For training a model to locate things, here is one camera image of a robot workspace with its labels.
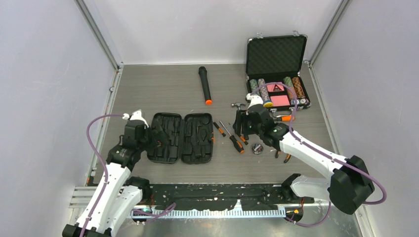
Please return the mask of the small orange black screwdriver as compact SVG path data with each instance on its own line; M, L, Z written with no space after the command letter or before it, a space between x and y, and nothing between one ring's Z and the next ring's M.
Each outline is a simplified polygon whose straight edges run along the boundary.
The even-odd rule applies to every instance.
M248 145L248 141L244 138L244 136L240 135L240 139L244 142L245 145Z

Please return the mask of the thin orange black screwdriver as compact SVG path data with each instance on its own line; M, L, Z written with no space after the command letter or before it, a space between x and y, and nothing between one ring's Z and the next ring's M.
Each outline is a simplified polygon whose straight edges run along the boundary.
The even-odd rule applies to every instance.
M226 137L226 134L225 134L225 132L223 131L223 129L214 121L213 122L213 125L215 126L215 128L220 132L220 134L223 136L223 137Z

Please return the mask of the black tool kit case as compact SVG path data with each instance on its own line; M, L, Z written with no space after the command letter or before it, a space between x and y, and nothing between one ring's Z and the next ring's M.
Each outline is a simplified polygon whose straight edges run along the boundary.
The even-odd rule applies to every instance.
M156 113L170 139L170 146L147 151L148 160L156 163L202 164L211 161L214 145L213 120L209 113Z

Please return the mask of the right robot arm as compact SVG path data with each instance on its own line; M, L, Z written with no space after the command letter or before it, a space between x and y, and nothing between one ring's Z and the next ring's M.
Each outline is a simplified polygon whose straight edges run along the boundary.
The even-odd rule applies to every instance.
M256 135L267 146L298 158L322 178L293 174L283 183L287 202L310 197L330 201L345 214L353 214L375 191L368 169L358 156L346 158L301 136L288 124L276 122L261 104L238 110L233 128L239 135Z

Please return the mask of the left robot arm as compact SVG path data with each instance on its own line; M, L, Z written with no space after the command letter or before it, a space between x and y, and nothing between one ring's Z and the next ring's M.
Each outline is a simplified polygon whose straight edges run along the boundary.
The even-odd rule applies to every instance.
M108 152L103 176L90 202L74 225L64 227L62 236L115 237L132 209L151 200L149 180L131 176L141 153L169 144L161 126L129 118L118 144Z

